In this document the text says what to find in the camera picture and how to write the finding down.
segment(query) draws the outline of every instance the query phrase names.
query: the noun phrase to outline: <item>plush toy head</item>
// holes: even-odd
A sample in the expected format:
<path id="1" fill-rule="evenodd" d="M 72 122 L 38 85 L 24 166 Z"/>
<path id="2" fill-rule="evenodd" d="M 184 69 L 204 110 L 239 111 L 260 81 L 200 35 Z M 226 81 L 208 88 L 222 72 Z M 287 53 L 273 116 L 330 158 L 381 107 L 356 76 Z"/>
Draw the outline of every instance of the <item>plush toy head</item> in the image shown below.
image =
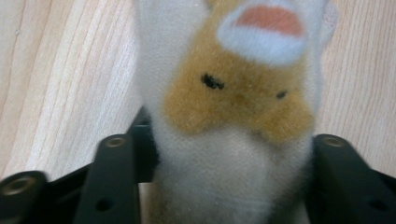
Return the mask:
<path id="1" fill-rule="evenodd" d="M 137 1 L 137 86 L 160 154 L 146 217 L 269 223 L 309 175 L 327 0 L 208 1 Z"/>
<path id="2" fill-rule="evenodd" d="M 215 1 L 163 105 L 181 132 L 226 124 L 272 142 L 313 127 L 302 94 L 306 32 L 291 1 Z"/>

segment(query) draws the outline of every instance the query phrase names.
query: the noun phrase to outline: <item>black eye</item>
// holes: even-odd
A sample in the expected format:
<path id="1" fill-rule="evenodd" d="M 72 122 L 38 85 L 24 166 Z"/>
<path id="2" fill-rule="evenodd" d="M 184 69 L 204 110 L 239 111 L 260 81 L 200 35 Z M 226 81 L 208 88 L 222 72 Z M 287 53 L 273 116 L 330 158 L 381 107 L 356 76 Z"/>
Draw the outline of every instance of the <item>black eye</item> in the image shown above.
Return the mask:
<path id="1" fill-rule="evenodd" d="M 224 89 L 224 83 L 208 74 L 201 76 L 201 81 L 210 89 Z"/>
<path id="2" fill-rule="evenodd" d="M 285 96 L 286 96 L 287 93 L 288 93 L 287 91 L 280 91 L 280 92 L 276 95 L 276 98 L 277 98 L 277 99 L 283 99 L 283 98 L 285 98 Z"/>

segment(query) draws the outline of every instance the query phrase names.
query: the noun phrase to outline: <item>black bracket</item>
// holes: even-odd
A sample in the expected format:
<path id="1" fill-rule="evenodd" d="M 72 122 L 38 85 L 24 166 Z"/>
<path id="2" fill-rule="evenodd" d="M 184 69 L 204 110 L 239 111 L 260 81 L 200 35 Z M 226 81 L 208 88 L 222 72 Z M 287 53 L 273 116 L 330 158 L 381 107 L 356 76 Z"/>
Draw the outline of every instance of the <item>black bracket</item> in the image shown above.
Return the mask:
<path id="1" fill-rule="evenodd" d="M 344 139 L 314 139 L 315 178 L 305 205 L 312 224 L 396 223 L 396 179 L 371 170 Z M 105 138 L 93 163 L 48 182 L 42 172 L 0 183 L 0 224 L 140 223 L 138 183 L 159 162 L 142 109 L 127 134 Z"/>

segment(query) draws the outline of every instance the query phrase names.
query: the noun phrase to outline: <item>pink tongue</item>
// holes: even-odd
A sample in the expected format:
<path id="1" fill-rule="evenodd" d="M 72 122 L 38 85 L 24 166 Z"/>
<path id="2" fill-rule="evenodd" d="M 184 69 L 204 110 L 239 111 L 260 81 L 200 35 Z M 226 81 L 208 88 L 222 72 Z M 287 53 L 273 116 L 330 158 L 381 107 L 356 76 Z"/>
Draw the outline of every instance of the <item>pink tongue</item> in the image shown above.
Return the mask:
<path id="1" fill-rule="evenodd" d="M 303 27 L 296 14 L 282 7 L 256 6 L 248 8 L 236 21 L 236 26 L 252 26 L 283 35 L 302 36 Z"/>

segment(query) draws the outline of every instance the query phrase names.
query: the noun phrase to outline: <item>wooden surface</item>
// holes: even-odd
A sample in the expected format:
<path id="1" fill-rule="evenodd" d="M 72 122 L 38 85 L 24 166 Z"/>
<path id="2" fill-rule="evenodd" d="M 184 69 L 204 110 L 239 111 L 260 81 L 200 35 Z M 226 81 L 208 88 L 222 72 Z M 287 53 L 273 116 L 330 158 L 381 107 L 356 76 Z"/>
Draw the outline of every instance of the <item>wooden surface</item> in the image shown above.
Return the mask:
<path id="1" fill-rule="evenodd" d="M 396 2 L 334 3 L 318 133 L 348 139 L 396 176 Z M 140 106 L 135 49 L 132 0 L 1 0 L 0 177 L 65 175 L 124 133 Z"/>

